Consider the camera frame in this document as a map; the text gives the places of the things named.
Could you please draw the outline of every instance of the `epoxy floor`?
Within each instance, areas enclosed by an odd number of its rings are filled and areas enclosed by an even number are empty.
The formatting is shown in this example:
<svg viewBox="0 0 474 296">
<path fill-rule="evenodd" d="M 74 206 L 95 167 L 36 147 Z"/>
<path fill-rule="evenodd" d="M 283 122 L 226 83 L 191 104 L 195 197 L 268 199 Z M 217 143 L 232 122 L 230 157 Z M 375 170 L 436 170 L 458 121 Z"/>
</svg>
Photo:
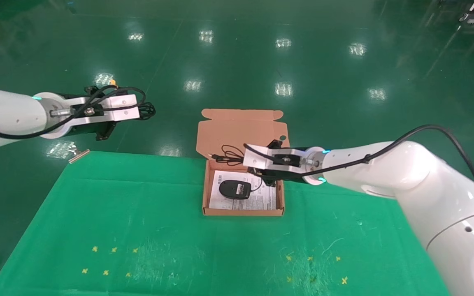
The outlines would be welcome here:
<svg viewBox="0 0 474 296">
<path fill-rule="evenodd" d="M 440 124 L 474 161 L 474 25 L 458 22 L 469 4 L 0 0 L 1 90 L 78 93 L 113 77 L 146 90 L 157 110 L 107 141 L 0 148 L 0 268 L 67 165 L 68 145 L 200 157 L 204 108 L 280 109 L 293 146 L 348 148 Z M 414 140 L 470 176 L 441 134 Z"/>
</svg>

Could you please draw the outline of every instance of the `paper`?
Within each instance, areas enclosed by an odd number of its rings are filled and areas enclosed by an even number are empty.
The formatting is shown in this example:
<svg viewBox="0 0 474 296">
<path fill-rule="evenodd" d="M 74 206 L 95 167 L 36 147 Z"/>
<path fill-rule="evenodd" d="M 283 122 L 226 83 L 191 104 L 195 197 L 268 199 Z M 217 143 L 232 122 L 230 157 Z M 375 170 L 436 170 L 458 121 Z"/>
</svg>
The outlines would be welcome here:
<svg viewBox="0 0 474 296">
<path fill-rule="evenodd" d="M 224 180 L 243 180 L 252 184 L 255 190 L 259 184 L 261 187 L 252 193 L 246 200 L 232 200 L 224 197 L 218 190 L 219 185 Z M 261 183 L 261 178 L 249 173 L 215 171 L 211 197 L 209 199 L 210 208 L 221 208 L 223 210 L 275 210 L 276 198 L 275 187 L 266 186 Z"/>
</svg>

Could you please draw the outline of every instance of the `table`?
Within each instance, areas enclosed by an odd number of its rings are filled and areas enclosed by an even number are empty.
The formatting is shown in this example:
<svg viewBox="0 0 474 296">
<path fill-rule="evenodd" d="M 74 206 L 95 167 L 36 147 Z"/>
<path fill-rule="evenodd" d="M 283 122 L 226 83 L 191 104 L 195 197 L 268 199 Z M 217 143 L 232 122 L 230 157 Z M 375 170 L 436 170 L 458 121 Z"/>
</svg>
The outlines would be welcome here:
<svg viewBox="0 0 474 296">
<path fill-rule="evenodd" d="M 66 167 L 0 295 L 447 295 L 394 200 L 286 182 L 284 217 L 202 215 L 204 159 Z"/>
</svg>

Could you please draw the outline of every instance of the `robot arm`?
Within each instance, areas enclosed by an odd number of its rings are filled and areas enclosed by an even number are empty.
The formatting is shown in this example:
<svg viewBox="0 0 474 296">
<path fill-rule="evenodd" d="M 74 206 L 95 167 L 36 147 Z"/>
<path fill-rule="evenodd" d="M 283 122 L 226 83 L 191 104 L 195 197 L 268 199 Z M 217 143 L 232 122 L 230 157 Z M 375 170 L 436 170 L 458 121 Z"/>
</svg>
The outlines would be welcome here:
<svg viewBox="0 0 474 296">
<path fill-rule="evenodd" d="M 454 296 L 474 296 L 474 181 L 463 176 L 418 143 L 406 141 L 387 153 L 346 168 L 312 171 L 360 160 L 392 142 L 357 148 L 324 150 L 248 146 L 243 165 L 263 173 L 265 180 L 323 182 L 396 199 L 448 289 Z M 269 156 L 265 158 L 251 149 Z"/>
<path fill-rule="evenodd" d="M 127 94 L 127 89 L 134 88 L 117 88 L 111 96 L 99 93 L 95 86 L 86 88 L 87 96 L 53 92 L 28 96 L 0 90 L 0 146 L 27 139 L 25 135 L 34 133 L 46 139 L 96 133 L 96 140 L 106 140 L 116 122 L 145 120 L 155 113 L 153 105 L 137 103 L 137 97 Z M 91 99 L 96 99 L 95 103 L 91 104 Z M 53 130 L 42 133 L 55 126 Z"/>
</svg>

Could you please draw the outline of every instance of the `open cardboard box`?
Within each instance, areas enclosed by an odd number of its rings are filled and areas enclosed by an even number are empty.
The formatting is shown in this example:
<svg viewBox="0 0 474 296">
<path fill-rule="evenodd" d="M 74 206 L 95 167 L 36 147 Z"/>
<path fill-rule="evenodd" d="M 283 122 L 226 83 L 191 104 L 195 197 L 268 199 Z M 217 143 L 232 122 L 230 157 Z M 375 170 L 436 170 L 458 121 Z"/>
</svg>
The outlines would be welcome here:
<svg viewBox="0 0 474 296">
<path fill-rule="evenodd" d="M 275 210 L 222 210 L 209 208 L 209 197 L 213 184 L 214 171 L 246 172 L 246 167 L 239 164 L 228 166 L 217 163 L 209 154 L 223 155 L 221 146 L 235 146 L 244 152 L 243 144 L 267 146 L 272 140 L 284 139 L 283 147 L 289 147 L 288 126 L 277 122 L 283 116 L 279 110 L 237 110 L 237 109 L 204 109 L 202 116 L 209 120 L 199 122 L 197 133 L 197 152 L 206 161 L 204 176 L 204 193 L 202 211 L 208 216 L 282 216 L 284 214 L 283 181 L 276 183 Z"/>
</svg>

